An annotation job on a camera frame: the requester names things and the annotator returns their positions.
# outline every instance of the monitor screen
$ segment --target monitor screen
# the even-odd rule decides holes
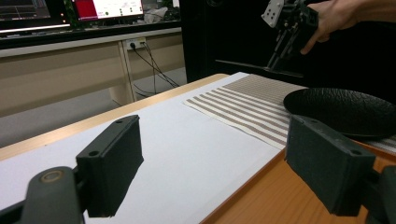
[[[141,0],[72,0],[79,21],[123,20],[143,16]]]
[[[0,35],[68,26],[63,0],[0,0]]]

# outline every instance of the power socket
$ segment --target power socket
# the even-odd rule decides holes
[[[142,49],[145,47],[146,38],[145,37],[138,37],[134,39],[127,39],[125,40],[126,48],[128,50],[133,50],[131,44],[134,44],[135,49]]]

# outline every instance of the striped placemat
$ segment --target striped placemat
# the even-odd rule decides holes
[[[184,104],[283,149],[290,122],[290,114],[283,106],[283,99],[292,91],[300,89],[305,87],[248,75],[194,96]],[[396,155],[396,135],[364,143]]]

